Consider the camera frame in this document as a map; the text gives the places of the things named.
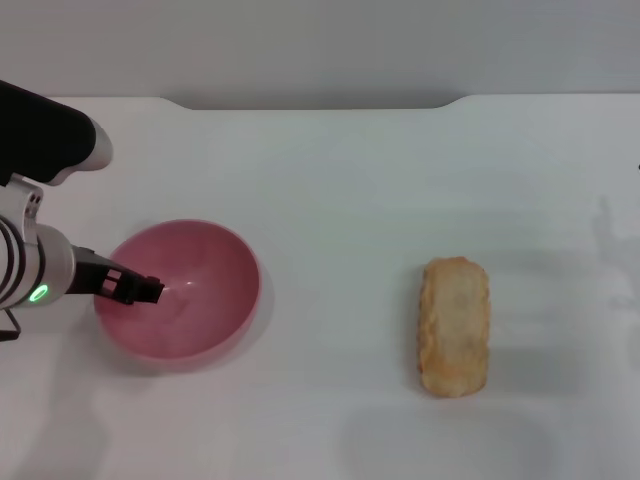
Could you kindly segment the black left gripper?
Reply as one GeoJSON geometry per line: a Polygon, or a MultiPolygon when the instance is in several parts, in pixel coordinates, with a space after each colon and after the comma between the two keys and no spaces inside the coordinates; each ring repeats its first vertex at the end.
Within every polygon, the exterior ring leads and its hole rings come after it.
{"type": "Polygon", "coordinates": [[[124,305],[156,304],[165,285],[125,269],[86,247],[72,246],[75,267],[69,295],[96,295],[124,305]]]}

